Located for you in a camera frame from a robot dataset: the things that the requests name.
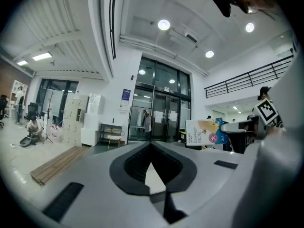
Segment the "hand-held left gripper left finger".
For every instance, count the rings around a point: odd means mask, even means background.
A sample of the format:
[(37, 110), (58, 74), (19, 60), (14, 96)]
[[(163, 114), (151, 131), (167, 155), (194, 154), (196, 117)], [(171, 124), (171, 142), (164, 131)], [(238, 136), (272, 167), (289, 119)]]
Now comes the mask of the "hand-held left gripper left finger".
[[(166, 227), (167, 221), (149, 197), (126, 194), (110, 177), (112, 161), (138, 147), (140, 143), (81, 158), (26, 202), (24, 211), (40, 228)], [(72, 182), (83, 188), (60, 221), (55, 221), (45, 210)]]

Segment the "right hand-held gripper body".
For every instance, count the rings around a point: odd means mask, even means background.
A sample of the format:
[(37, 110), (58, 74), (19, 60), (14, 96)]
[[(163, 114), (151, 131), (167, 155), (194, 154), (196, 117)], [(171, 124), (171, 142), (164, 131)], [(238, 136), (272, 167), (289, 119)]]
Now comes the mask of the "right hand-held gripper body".
[(276, 128), (283, 128), (283, 121), (273, 102), (264, 99), (253, 108), (251, 121), (254, 124), (254, 133), (257, 140), (262, 140), (266, 135), (273, 133)]

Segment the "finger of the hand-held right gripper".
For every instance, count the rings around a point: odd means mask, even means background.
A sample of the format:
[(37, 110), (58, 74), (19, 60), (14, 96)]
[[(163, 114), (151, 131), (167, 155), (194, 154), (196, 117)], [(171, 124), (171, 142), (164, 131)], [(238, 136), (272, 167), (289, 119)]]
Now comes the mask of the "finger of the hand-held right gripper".
[(220, 130), (223, 133), (245, 133), (249, 130), (249, 125), (252, 121), (241, 121), (235, 123), (223, 124)]

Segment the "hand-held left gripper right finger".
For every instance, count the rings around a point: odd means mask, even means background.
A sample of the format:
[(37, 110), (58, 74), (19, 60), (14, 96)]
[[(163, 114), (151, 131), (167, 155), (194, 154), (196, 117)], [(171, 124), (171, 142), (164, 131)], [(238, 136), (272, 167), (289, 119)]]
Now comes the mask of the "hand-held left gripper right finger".
[(151, 161), (162, 178), (160, 218), (154, 228), (234, 228), (242, 188), (232, 185), (244, 154), (220, 150), (193, 150), (151, 142)]

